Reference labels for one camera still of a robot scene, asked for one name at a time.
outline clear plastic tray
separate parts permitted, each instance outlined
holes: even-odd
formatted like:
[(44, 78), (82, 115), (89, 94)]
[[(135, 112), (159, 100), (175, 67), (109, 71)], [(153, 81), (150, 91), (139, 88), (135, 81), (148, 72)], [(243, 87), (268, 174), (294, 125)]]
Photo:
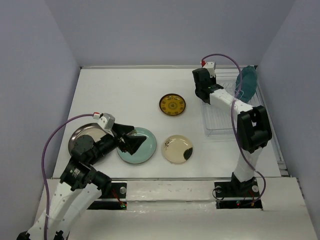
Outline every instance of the clear plastic tray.
[[(217, 82), (232, 96), (235, 95), (235, 86), (234, 81), (221, 81)], [(230, 114), (225, 113), (223, 110), (212, 106), (210, 104), (202, 102), (202, 115), (203, 115), (203, 126), (204, 133), (206, 136), (226, 136), (233, 135), (232, 125), (231, 125), (231, 116)], [(248, 102), (252, 106), (259, 106), (261, 102), (257, 96), (257, 93), (254, 94), (252, 99)]]

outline metal plate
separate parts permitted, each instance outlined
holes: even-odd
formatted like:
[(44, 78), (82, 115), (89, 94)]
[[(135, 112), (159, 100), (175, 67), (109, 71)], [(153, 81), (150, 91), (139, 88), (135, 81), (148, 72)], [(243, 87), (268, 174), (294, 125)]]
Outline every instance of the metal plate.
[(71, 150), (75, 146), (75, 142), (78, 137), (83, 135), (89, 135), (93, 138), (95, 142), (99, 141), (107, 133), (95, 122), (89, 123), (79, 127), (75, 132), (71, 135), (69, 142), (68, 142), (68, 151), (71, 155)]

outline teal plate in rack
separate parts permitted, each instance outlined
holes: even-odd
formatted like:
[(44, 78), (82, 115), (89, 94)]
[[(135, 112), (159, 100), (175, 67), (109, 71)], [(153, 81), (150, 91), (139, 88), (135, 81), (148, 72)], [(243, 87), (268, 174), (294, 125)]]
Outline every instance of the teal plate in rack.
[(142, 143), (139, 149), (135, 152), (135, 154), (130, 155), (128, 152), (122, 152), (119, 148), (116, 149), (120, 158), (122, 158), (125, 162), (130, 164), (141, 164), (147, 161), (152, 157), (152, 155), (156, 151), (157, 141), (152, 132), (148, 129), (142, 127), (134, 128), (136, 133), (135, 136), (145, 136), (146, 140)]

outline gray wall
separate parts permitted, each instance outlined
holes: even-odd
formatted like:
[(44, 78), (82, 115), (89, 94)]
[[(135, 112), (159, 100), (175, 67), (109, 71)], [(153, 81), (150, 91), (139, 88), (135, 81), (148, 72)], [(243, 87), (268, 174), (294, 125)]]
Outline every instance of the gray wall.
[[(12, 240), (33, 223), (42, 149), (68, 117), (79, 66), (43, 0), (2, 1), (0, 32), (0, 238)], [(61, 138), (47, 152), (49, 177)]]
[[(81, 66), (258, 64), (294, 0), (46, 0)], [(218, 58), (219, 64), (230, 62)]]
[(320, 1), (297, 0), (259, 66), (289, 172), (300, 179), (320, 238)]

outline black wire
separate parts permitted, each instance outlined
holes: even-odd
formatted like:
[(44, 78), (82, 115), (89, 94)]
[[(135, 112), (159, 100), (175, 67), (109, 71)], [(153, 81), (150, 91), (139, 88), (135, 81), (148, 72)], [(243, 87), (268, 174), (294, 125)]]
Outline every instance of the black wire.
[(223, 199), (225, 199), (225, 197), (223, 197), (223, 198), (221, 198), (221, 199), (218, 199), (217, 197), (215, 197), (214, 191), (217, 192), (217, 189), (215, 188), (215, 189), (212, 190), (212, 196), (213, 196), (217, 201), (222, 201)]

